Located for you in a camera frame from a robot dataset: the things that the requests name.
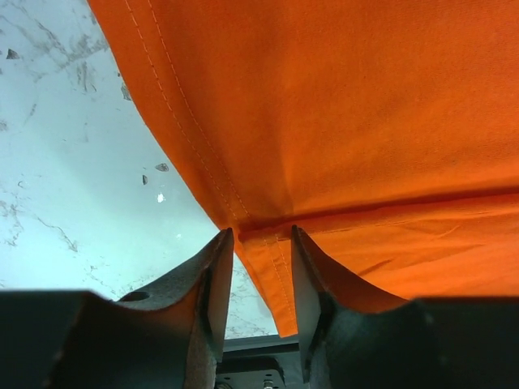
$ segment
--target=dark stain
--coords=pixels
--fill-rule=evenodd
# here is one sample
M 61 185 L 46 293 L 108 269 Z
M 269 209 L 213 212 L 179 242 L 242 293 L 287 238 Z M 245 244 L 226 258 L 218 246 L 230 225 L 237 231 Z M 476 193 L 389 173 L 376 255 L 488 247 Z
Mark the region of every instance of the dark stain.
M 358 273 L 358 276 L 359 277 L 365 276 L 365 275 L 367 275 L 367 274 L 369 274 L 369 273 L 371 273 L 371 272 L 373 272 L 373 271 L 375 271 L 377 269 L 380 269 L 382 266 L 387 265 L 388 263 L 391 263 L 391 262 L 392 262 L 391 259 L 386 259 L 385 261 L 382 261 L 380 263 L 376 263 L 375 265 L 370 266 L 367 269 L 364 269 L 364 270 L 360 271 Z
M 27 119 L 25 119 L 25 122 L 32 118 L 32 115 L 36 112 L 36 103 L 34 103 L 31 107 L 31 112 L 29 112 L 29 116 L 27 116 Z
M 122 98 L 131 101 L 130 91 L 125 84 L 121 85 Z
M 167 164 L 158 164 L 155 166 L 155 169 L 157 169 L 159 172 L 169 172 L 169 167 Z
M 13 49 L 7 49 L 6 59 L 19 59 L 19 55 Z
M 90 12 L 90 21 L 94 26 L 97 25 L 97 19 L 96 16 L 94 16 L 93 12 Z

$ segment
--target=stitching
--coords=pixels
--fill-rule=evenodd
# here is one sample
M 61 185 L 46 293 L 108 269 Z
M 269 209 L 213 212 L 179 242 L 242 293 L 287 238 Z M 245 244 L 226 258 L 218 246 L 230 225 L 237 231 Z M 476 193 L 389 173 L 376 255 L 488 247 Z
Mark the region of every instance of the stitching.
M 152 63 L 152 60 L 150 58 L 150 55 L 149 55 L 149 52 L 148 52 L 148 48 L 146 47 L 146 44 L 144 43 L 144 39 L 143 39 L 143 36 L 140 32 L 140 29 L 139 29 L 139 25 L 137 24 L 136 20 L 135 20 L 135 17 L 134 17 L 134 13 L 133 13 L 133 10 L 131 9 L 130 5 L 128 4 L 128 0 L 125 0 L 125 3 L 127 4 L 127 7 L 128 7 L 128 10 L 130 11 L 131 13 L 131 18 L 133 19 L 133 22 L 137 28 L 137 32 L 139 33 L 139 36 L 140 36 L 140 39 L 141 41 L 143 42 L 143 47 L 144 47 L 144 51 L 146 52 L 146 54 L 148 55 L 148 61 L 150 62 L 150 65 L 152 66 L 152 69 L 153 69 L 153 73 L 155 75 L 155 79 L 157 81 L 157 84 L 161 90 L 161 93 L 162 93 L 162 97 L 164 98 L 167 106 L 168 106 L 168 109 L 169 111 L 171 111 L 171 113 L 173 114 L 174 116 L 174 119 L 178 125 L 178 128 L 180 129 L 180 131 L 182 132 L 182 134 L 186 137 L 187 141 L 189 142 L 189 144 L 191 145 L 191 148 L 193 149 L 193 151 L 196 153 L 196 155 L 200 158 L 200 161 L 202 162 L 202 165 L 204 166 L 204 168 L 206 169 L 206 171 L 208 172 L 209 174 L 209 177 L 211 177 L 212 179 L 212 182 L 214 183 L 215 187 L 218 189 L 218 191 L 220 192 L 220 195 L 221 197 L 224 199 L 225 201 L 225 204 L 227 205 L 227 207 L 230 209 L 230 211 L 233 213 L 233 217 L 235 220 L 238 220 L 238 218 L 236 217 L 236 214 L 234 213 L 233 209 L 231 208 L 231 206 L 229 205 L 229 203 L 227 202 L 225 196 L 223 195 L 223 193 L 221 192 L 220 190 L 220 187 L 217 185 L 214 177 L 211 175 L 211 173 L 209 172 L 208 170 L 208 167 L 206 166 L 206 164 L 204 163 L 204 159 L 202 158 L 202 156 L 198 153 L 198 151 L 195 149 L 193 143 L 189 140 L 189 138 L 187 137 L 187 134 L 186 132 L 184 131 L 184 129 L 182 128 L 182 126 L 180 125 L 180 123 L 178 122 L 178 119 L 176 117 L 176 115 L 174 114 L 174 111 L 172 110 L 169 102 L 168 102 L 168 99 L 164 93 L 164 89 L 161 85 L 161 82 L 158 78 L 158 75 L 157 75 L 157 71 L 155 70 L 155 66 L 153 65 Z M 204 130 L 202 129 L 201 125 L 198 123 L 198 121 L 196 120 L 195 118 L 195 115 L 193 114 L 193 110 L 191 109 L 191 107 L 189 106 L 189 103 L 187 102 L 187 98 L 186 98 L 186 94 L 184 93 L 184 91 L 182 90 L 182 87 L 180 85 L 180 81 L 178 79 L 178 75 L 177 75 L 177 71 L 175 70 L 174 68 L 174 65 L 173 65 L 173 61 L 171 60 L 171 57 L 169 55 L 169 52 L 168 52 L 168 49 L 166 48 L 166 45 L 165 45 L 165 42 L 164 42 L 164 37 L 162 36 L 162 32 L 161 32 L 161 28 L 159 27 L 159 23 L 157 21 L 157 17 L 155 15 L 155 11 L 153 10 L 153 6 L 152 6 L 152 3 L 151 3 L 151 0 L 148 0 L 148 5 L 150 7 L 150 10 L 152 12 L 152 17 L 153 17 L 153 20 L 155 22 L 155 25 L 157 27 L 157 32 L 159 34 L 159 37 L 161 38 L 161 43 L 162 43 L 162 47 L 164 48 L 164 52 L 166 54 L 166 57 L 168 58 L 168 62 L 169 62 L 169 65 L 171 66 L 171 70 L 173 71 L 173 74 L 174 74 L 174 78 L 175 78 L 175 81 L 177 83 L 177 86 L 178 86 L 178 90 L 180 91 L 181 95 L 182 95 L 182 98 L 184 99 L 184 104 L 186 105 L 187 107 L 187 110 L 189 111 L 189 114 L 191 115 L 191 118 L 193 120 L 193 122 L 195 123 L 195 125 L 198 127 L 199 131 L 200 131 L 200 134 L 202 134 L 202 136 L 204 137 L 204 140 L 206 142 L 206 144 L 209 146 L 209 149 L 211 150 L 212 154 L 215 156 L 215 158 L 217 159 L 217 162 L 218 164 L 220 165 L 225 177 L 227 178 L 227 181 L 229 182 L 230 184 L 230 187 L 232 189 L 232 191 L 234 192 L 234 195 L 236 196 L 236 198 L 238 199 L 240 205 L 242 206 L 243 208 L 243 211 L 245 212 L 245 214 L 247 215 L 247 218 L 250 219 L 251 218 L 251 215 L 249 214 L 248 210 L 245 208 L 245 204 L 243 204 L 243 201 L 242 201 L 242 198 L 239 196 L 237 190 L 236 190 L 236 187 L 234 186 L 234 184 L 232 183 L 232 181 L 230 180 L 230 177 L 229 177 L 229 174 L 227 173 L 227 170 L 225 169 L 225 166 L 223 165 L 223 163 L 221 162 L 221 159 L 218 157 L 218 155 L 216 154 L 214 148 L 212 147 L 211 143 L 209 142 L 209 139 L 207 137 L 207 135 L 205 134 Z M 279 273 L 279 271 L 277 270 L 277 266 L 274 262 L 274 258 L 273 258 L 273 254 L 272 254 L 272 251 L 271 251 L 271 248 L 270 246 L 268 245 L 266 239 L 264 238 L 264 243 L 265 245 L 267 246 L 268 248 L 268 252 L 270 254 L 270 259 L 272 261 L 272 265 L 274 266 L 274 271 L 276 272 L 276 275 L 277 275 L 277 279 L 280 281 L 280 285 L 281 285 L 281 289 L 283 291 L 283 296 L 285 297 L 285 302 L 286 302 L 286 305 L 289 309 L 289 313 L 290 313 L 290 317 L 292 319 L 292 321 L 294 322 L 295 321 L 295 316 L 294 316 L 294 312 L 292 311 L 292 307 L 289 303 L 289 299 L 288 299 L 288 295 L 286 293 L 286 289 L 285 289 L 285 285 L 283 284 L 283 282 L 281 281 L 281 275 Z M 276 243 L 277 243 L 277 246 L 278 246 L 278 250 L 280 251 L 281 253 L 281 258 L 283 260 L 283 264 L 285 265 L 285 269 L 286 269 L 286 274 L 288 275 L 289 272 L 288 272 L 288 266 L 286 264 L 286 260 L 285 260 L 285 256 L 283 255 L 283 252 L 281 251 L 281 246 L 279 244 L 279 240 L 278 240 L 278 237 L 276 236 Z
M 126 3 L 127 8 L 128 8 L 128 10 L 129 10 L 129 12 L 130 12 L 130 16 L 131 16 L 131 19 L 133 20 L 133 23 L 134 23 L 134 25 L 135 25 L 135 28 L 137 28 L 137 33 L 139 34 L 140 40 L 142 41 L 143 48 L 144 48 L 144 52 L 146 53 L 146 56 L 148 57 L 148 62 L 149 62 L 149 64 L 150 64 L 150 66 L 152 67 L 153 75 L 155 76 L 155 80 L 156 80 L 156 82 L 157 82 L 157 85 L 158 85 L 159 89 L 161 90 L 162 98 L 164 99 L 166 106 L 168 107 L 169 111 L 170 111 L 171 114 L 173 115 L 173 118 L 175 119 L 175 121 L 176 121 L 176 123 L 177 123 L 178 129 L 180 130 L 180 132 L 182 132 L 182 134 L 183 134 L 184 137 L 186 138 L 187 142 L 190 144 L 191 148 L 192 148 L 193 151 L 195 152 L 195 154 L 199 157 L 200 162 L 202 162 L 202 166 L 203 166 L 203 167 L 205 168 L 205 170 L 208 172 L 208 175 L 209 175 L 209 177 L 211 178 L 212 183 L 213 183 L 214 186 L 217 188 L 218 192 L 220 193 L 220 196 L 224 199 L 225 205 L 227 205 L 227 208 L 228 208 L 228 209 L 231 211 L 231 213 L 233 214 L 234 219 L 237 220 L 238 218 L 236 217 L 236 214 L 234 213 L 234 211 L 233 211 L 233 209 L 231 208 L 229 202 L 227 201 L 227 199 L 225 198 L 224 194 L 222 193 L 220 187 L 218 186 L 216 180 L 214 179 L 214 177 L 212 176 L 211 172 L 209 171 L 208 166 L 205 164 L 204 158 L 202 158 L 202 156 L 200 155 L 200 153 L 198 152 L 198 150 L 196 150 L 195 145 L 194 145 L 194 144 L 191 142 L 191 140 L 188 138 L 188 136 L 187 136 L 187 134 L 186 134 L 186 131 L 184 131 L 184 129 L 182 128 L 180 122 L 178 121 L 177 115 L 175 115 L 175 112 L 174 112 L 173 109 L 171 108 L 171 104 L 169 103 L 168 98 L 167 98 L 167 96 L 165 95 L 164 88 L 162 87 L 161 81 L 159 80 L 159 76 L 158 76 L 158 74 L 157 74 L 157 70 L 155 69 L 155 66 L 153 65 L 152 59 L 151 59 L 150 54 L 149 54 L 149 51 L 148 51 L 148 47 L 146 46 L 146 43 L 144 42 L 143 34 L 141 33 L 140 28 L 139 28 L 139 25 L 137 24 L 137 20 L 135 19 L 134 11 L 131 9 L 128 0 L 124 0 L 124 2 Z
M 265 243 L 265 247 L 267 247 L 268 253 L 270 254 L 270 260 L 272 261 L 272 265 L 274 266 L 274 271 L 276 272 L 277 279 L 279 280 L 279 284 L 281 285 L 281 290 L 283 291 L 283 297 L 285 298 L 286 306 L 287 306 L 288 309 L 289 309 L 289 315 L 290 315 L 290 318 L 292 319 L 293 322 L 295 322 L 295 316 L 294 316 L 294 313 L 292 312 L 292 308 L 291 308 L 291 305 L 290 305 L 290 303 L 289 303 L 288 295 L 286 294 L 285 285 L 284 285 L 283 282 L 281 281 L 281 276 L 280 276 L 280 274 L 279 274 L 279 271 L 277 270 L 276 263 L 274 262 L 274 255 L 272 254 L 271 247 L 270 247 L 270 245 L 267 243 L 267 239 L 263 238 L 263 242 Z
M 230 187 L 231 187 L 232 191 L 234 192 L 234 195 L 238 199 L 239 203 L 242 205 L 243 211 L 247 215 L 247 218 L 250 219 L 251 215 L 249 214 L 248 210 L 245 208 L 245 205 L 243 204 L 242 198 L 239 196 L 238 192 L 236 191 L 236 187 L 234 186 L 233 182 L 230 180 L 230 176 L 227 173 L 227 169 L 225 168 L 224 164 L 221 162 L 220 157 L 214 151 L 214 148 L 212 147 L 211 143 L 209 142 L 209 139 L 208 139 L 207 135 L 205 134 L 204 130 L 202 130 L 202 127 L 200 126 L 200 124 L 196 120 L 195 115 L 193 114 L 193 110 L 191 109 L 191 107 L 189 106 L 189 103 L 187 102 L 186 95 L 185 95 L 184 91 L 182 90 L 182 87 L 180 86 L 180 81 L 178 80 L 177 71 L 175 70 L 175 68 L 173 66 L 173 61 L 171 60 L 171 57 L 170 57 L 169 52 L 168 52 L 168 49 L 165 46 L 164 37 L 162 36 L 162 31 L 161 31 L 161 28 L 159 27 L 159 23 L 157 21 L 157 17 L 155 16 L 155 11 L 153 10 L 153 6 L 152 6 L 151 0 L 148 0 L 148 5 L 149 5 L 150 9 L 152 10 L 153 20 L 155 21 L 155 25 L 157 26 L 157 31 L 159 33 L 159 37 L 161 38 L 162 47 L 164 48 L 165 55 L 168 58 L 168 62 L 169 62 L 169 65 L 171 66 L 171 70 L 173 71 L 175 80 L 176 80 L 177 85 L 178 85 L 178 90 L 180 91 L 180 93 L 182 94 L 182 98 L 184 99 L 184 104 L 186 105 L 187 110 L 189 111 L 189 114 L 191 115 L 191 118 L 193 119 L 193 122 L 198 127 L 198 129 L 200 131 L 200 134 L 202 134 L 202 136 L 204 137 L 205 143 L 209 146 L 209 149 L 211 150 L 212 154 L 217 159 L 217 162 L 220 165 L 220 167 L 221 167 L 225 177 L 227 178 L 227 181 L 229 182 Z
M 290 276 L 290 273 L 289 273 L 289 267 L 286 266 L 285 255 L 283 254 L 283 250 L 281 249 L 281 245 L 279 244 L 279 238 L 278 238 L 277 234 L 275 234 L 274 236 L 276 237 L 277 249 L 279 250 L 279 253 L 281 254 L 281 259 L 283 260 L 283 264 L 285 265 L 286 274 L 287 274 L 288 276 Z M 289 308 L 289 314 L 290 314 L 290 317 L 292 318 L 292 321 L 295 322 L 295 314 L 294 314 L 294 312 L 292 311 L 292 305 L 289 304 L 288 297 L 287 297 L 287 295 L 286 295 L 285 286 L 283 285 L 283 283 L 281 283 L 281 287 L 283 288 L 283 293 L 285 294 L 286 305 L 287 305 L 288 308 Z

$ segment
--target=orange cloth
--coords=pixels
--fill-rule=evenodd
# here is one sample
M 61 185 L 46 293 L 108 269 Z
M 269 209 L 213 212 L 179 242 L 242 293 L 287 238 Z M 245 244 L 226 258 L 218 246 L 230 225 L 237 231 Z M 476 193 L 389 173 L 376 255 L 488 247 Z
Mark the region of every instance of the orange cloth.
M 403 297 L 519 293 L 519 2 L 90 4 L 282 336 L 294 223 Z

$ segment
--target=marble floor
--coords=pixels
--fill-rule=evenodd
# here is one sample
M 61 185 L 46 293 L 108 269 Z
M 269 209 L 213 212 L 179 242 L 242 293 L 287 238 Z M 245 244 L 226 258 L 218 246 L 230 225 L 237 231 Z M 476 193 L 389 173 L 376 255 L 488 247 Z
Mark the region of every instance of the marble floor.
M 216 233 L 85 0 L 0 0 L 0 289 L 117 299 Z M 233 272 L 226 338 L 276 334 L 237 259 Z

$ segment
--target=fabric seam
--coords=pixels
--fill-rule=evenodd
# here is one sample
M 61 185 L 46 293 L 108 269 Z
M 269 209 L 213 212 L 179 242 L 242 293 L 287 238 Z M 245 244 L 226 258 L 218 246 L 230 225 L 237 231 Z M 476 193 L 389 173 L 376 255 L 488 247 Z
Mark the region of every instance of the fabric seam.
M 169 103 L 169 100 L 168 100 L 168 97 L 165 95 L 165 92 L 164 92 L 164 88 L 162 87 L 162 83 L 159 79 L 159 76 L 157 74 L 157 70 L 155 69 L 155 66 L 153 65 L 153 61 L 151 59 L 151 56 L 149 54 L 149 51 L 148 51 L 148 47 L 146 46 L 146 42 L 144 40 L 144 37 L 142 35 L 142 32 L 140 31 L 140 28 L 139 28 L 139 24 L 137 23 L 137 20 L 135 19 L 135 12 L 132 10 L 131 6 L 130 6 L 130 3 L 128 2 L 128 0 L 124 0 L 124 2 L 126 3 L 127 5 L 127 8 L 130 12 L 130 16 L 131 16 L 131 19 L 135 25 L 135 28 L 137 29 L 137 33 L 139 34 L 139 38 L 143 44 L 143 48 L 144 48 L 144 52 L 146 53 L 146 56 L 148 58 L 148 62 L 150 64 L 150 66 L 152 67 L 152 71 L 153 71 L 153 75 L 155 76 L 155 80 L 157 82 L 157 86 L 159 87 L 160 91 L 161 91 L 161 94 L 162 94 L 162 98 L 164 99 L 165 101 L 165 104 L 166 106 L 168 107 L 168 110 L 171 112 L 171 114 L 173 115 L 173 118 L 174 120 L 176 121 L 177 123 L 177 127 L 178 129 L 180 130 L 180 132 L 182 133 L 182 135 L 184 135 L 184 137 L 186 138 L 187 142 L 190 144 L 191 146 L 191 149 L 193 150 L 193 152 L 195 152 L 195 154 L 199 157 L 200 159 L 200 162 L 202 163 L 202 166 L 204 167 L 204 169 L 208 172 L 208 175 L 209 177 L 211 178 L 212 180 L 212 183 L 214 184 L 214 186 L 217 188 L 218 192 L 220 193 L 220 196 L 223 198 L 224 202 L 225 202 L 225 205 L 227 206 L 227 208 L 231 211 L 231 213 L 233 214 L 233 217 L 235 220 L 238 220 L 238 218 L 236 217 L 236 213 L 234 212 L 234 210 L 232 209 L 232 207 L 230 206 L 229 202 L 227 201 L 227 199 L 225 198 L 223 192 L 221 191 L 221 188 L 218 186 L 214 176 L 211 174 L 211 172 L 209 171 L 209 168 L 208 166 L 206 165 L 205 161 L 204 161 L 204 158 L 200 155 L 200 153 L 198 152 L 198 150 L 196 150 L 196 147 L 195 145 L 191 142 L 191 140 L 189 139 L 189 137 L 187 136 L 186 134 L 186 131 L 183 129 L 182 125 L 180 124 L 180 121 L 178 120 L 177 118 L 177 115 L 175 114 L 175 112 L 173 111 L 173 108 L 171 107 L 171 104 Z
M 225 178 L 227 179 L 227 181 L 228 181 L 228 183 L 229 183 L 229 185 L 231 187 L 231 190 L 233 191 L 234 195 L 236 196 L 236 199 L 238 199 L 239 203 L 241 204 L 241 206 L 243 208 L 243 211 L 245 212 L 247 217 L 250 219 L 251 215 L 249 214 L 248 210 L 245 208 L 245 205 L 243 204 L 242 198 L 239 196 L 238 191 L 236 190 L 236 187 L 234 186 L 233 182 L 230 179 L 229 174 L 227 173 L 227 169 L 225 168 L 224 164 L 221 162 L 220 157 L 217 155 L 217 153 L 215 152 L 215 150 L 212 147 L 211 143 L 209 142 L 209 139 L 208 139 L 207 135 L 205 134 L 205 132 L 202 129 L 201 125 L 196 120 L 195 115 L 193 114 L 193 110 L 191 109 L 191 107 L 189 106 L 189 103 L 187 102 L 186 94 L 184 93 L 184 91 L 183 91 L 183 89 L 182 89 L 182 87 L 180 85 L 180 81 L 178 79 L 177 71 L 175 70 L 175 67 L 173 65 L 173 61 L 171 60 L 171 57 L 170 57 L 169 52 L 168 52 L 168 49 L 166 48 L 166 45 L 165 45 L 165 42 L 164 42 L 164 37 L 162 36 L 162 31 L 161 31 L 161 28 L 159 26 L 159 23 L 158 23 L 158 20 L 157 20 L 157 16 L 155 15 L 155 11 L 153 10 L 153 5 L 152 5 L 151 0 L 148 0 L 148 5 L 149 5 L 149 8 L 150 8 L 150 10 L 152 12 L 153 21 L 155 22 L 155 26 L 157 27 L 157 33 L 159 34 L 159 38 L 161 39 L 162 47 L 164 48 L 165 55 L 168 58 L 169 66 L 171 67 L 171 70 L 173 71 L 173 75 L 174 75 L 175 81 L 177 82 L 178 90 L 180 91 L 180 94 L 182 95 L 182 98 L 184 100 L 184 104 L 186 105 L 186 108 L 189 111 L 189 114 L 191 115 L 191 118 L 193 119 L 193 122 L 198 127 L 200 134 L 202 134 L 202 136 L 203 136 L 203 138 L 205 140 L 205 143 L 209 146 L 209 149 L 211 150 L 212 154 L 214 155 L 214 157 L 216 158 L 218 164 L 220 165 L 221 170 L 222 170 L 223 174 L 225 175 Z

